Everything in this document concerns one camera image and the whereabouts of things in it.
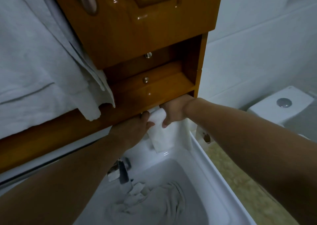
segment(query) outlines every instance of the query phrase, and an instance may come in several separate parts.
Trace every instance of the hand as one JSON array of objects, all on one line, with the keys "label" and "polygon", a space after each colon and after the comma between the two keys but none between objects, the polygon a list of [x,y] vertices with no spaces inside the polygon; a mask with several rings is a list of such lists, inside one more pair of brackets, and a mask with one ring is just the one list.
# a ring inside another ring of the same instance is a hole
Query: hand
[{"label": "hand", "polygon": [[109,135],[115,136],[126,146],[126,150],[134,147],[145,135],[148,129],[155,124],[148,122],[150,113],[145,111],[117,125],[112,126]]},{"label": "hand", "polygon": [[166,112],[166,118],[163,121],[162,127],[167,127],[170,123],[175,121],[181,121],[186,118],[185,107],[187,104],[195,98],[190,95],[182,95],[167,103],[160,105]]}]

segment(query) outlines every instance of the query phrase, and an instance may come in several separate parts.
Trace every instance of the forearm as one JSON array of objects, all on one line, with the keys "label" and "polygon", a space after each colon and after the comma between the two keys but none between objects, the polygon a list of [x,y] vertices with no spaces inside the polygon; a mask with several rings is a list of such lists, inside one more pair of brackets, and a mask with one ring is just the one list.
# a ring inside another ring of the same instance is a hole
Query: forearm
[{"label": "forearm", "polygon": [[0,197],[3,224],[72,224],[125,146],[106,136],[51,164]]},{"label": "forearm", "polygon": [[303,214],[316,219],[315,143],[244,111],[203,99],[189,102],[185,113],[296,219],[304,222]]}]

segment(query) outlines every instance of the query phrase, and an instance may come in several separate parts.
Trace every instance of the open shelf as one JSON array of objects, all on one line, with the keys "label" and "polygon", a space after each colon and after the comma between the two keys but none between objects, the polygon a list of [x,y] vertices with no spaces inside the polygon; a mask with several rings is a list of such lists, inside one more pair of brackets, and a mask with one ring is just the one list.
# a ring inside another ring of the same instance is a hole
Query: open shelf
[{"label": "open shelf", "polygon": [[[144,84],[143,77],[149,82]],[[116,108],[100,106],[99,119],[89,122],[78,109],[41,125],[3,138],[0,143],[0,173],[78,139],[119,123],[175,97],[195,90],[175,61],[124,79],[110,86]]]}]

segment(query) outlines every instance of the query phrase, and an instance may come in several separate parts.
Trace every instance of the toilet tank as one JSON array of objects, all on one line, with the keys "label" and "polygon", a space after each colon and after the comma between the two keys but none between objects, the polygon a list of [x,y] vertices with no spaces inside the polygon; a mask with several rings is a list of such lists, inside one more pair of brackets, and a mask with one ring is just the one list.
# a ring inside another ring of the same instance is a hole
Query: toilet tank
[{"label": "toilet tank", "polygon": [[314,98],[289,86],[261,100],[248,109],[249,113],[276,124],[283,124],[313,102]]}]

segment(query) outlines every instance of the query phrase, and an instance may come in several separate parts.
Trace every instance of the cabinet door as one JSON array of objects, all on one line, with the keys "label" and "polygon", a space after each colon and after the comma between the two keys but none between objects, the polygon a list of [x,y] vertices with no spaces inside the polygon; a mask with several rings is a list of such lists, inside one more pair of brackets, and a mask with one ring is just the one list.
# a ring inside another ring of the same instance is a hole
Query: cabinet door
[{"label": "cabinet door", "polygon": [[220,0],[57,0],[98,69],[213,30]]}]

